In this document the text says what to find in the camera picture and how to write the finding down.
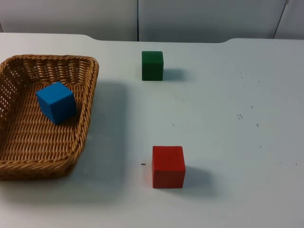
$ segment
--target green cube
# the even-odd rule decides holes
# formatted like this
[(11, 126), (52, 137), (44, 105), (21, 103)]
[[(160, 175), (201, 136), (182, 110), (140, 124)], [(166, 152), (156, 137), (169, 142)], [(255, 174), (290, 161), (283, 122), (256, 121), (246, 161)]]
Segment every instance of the green cube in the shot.
[(142, 52), (142, 80), (162, 81), (163, 56), (162, 51)]

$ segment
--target woven basket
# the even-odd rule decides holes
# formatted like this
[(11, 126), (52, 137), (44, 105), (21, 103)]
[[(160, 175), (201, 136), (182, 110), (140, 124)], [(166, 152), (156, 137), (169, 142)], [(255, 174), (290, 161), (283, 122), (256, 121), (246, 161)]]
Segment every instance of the woven basket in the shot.
[[(0, 180), (69, 174), (86, 141), (98, 62), (83, 56), (21, 55), (0, 65)], [(60, 81), (73, 91), (78, 113), (54, 125), (35, 92)]]

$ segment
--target table surface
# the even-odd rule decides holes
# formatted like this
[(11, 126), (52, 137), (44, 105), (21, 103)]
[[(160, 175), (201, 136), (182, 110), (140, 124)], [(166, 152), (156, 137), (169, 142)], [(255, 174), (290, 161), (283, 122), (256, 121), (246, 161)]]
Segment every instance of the table surface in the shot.
[[(304, 227), (304, 41), (0, 33), (0, 43), (0, 61), (68, 54), (100, 65), (74, 172), (1, 182), (3, 227)], [(162, 82), (141, 80), (143, 50), (163, 51)], [(183, 146), (183, 189), (151, 187), (153, 145)]]

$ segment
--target red wooden block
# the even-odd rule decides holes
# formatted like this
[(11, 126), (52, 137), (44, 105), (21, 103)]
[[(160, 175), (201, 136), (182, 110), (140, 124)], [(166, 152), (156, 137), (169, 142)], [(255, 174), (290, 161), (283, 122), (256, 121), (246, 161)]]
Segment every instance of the red wooden block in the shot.
[(155, 189), (182, 188), (186, 173), (181, 146), (154, 146), (152, 179)]

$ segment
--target blue wooden block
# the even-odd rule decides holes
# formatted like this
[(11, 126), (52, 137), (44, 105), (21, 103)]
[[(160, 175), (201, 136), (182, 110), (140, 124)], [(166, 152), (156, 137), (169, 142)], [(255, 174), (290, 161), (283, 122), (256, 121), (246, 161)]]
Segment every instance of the blue wooden block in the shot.
[(40, 109), (54, 124), (59, 124), (77, 113), (73, 92), (61, 82), (36, 92)]

